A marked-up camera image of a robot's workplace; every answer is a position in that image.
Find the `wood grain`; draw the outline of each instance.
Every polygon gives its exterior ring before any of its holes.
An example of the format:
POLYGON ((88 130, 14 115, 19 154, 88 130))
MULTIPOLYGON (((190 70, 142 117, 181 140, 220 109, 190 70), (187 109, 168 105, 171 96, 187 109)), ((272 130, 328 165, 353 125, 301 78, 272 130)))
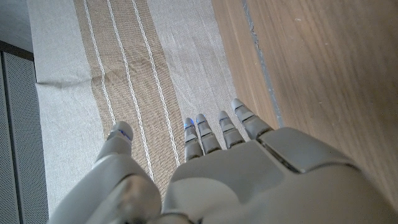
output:
MULTIPOLYGON (((232 4, 243 12, 242 2, 228 1, 228 7, 232 4)), ((398 210, 397 2, 247 0, 247 4, 285 125, 352 157, 398 210)), ((219 10, 215 7, 216 17, 224 14, 219 10)), ((218 21, 234 24, 242 19, 224 16, 218 21)), ((228 29, 220 32, 228 39, 243 38, 228 29)), ((241 82, 235 85, 243 88, 241 82)))
POLYGON ((241 1, 213 1, 213 9, 238 98, 271 127, 278 128, 241 1))

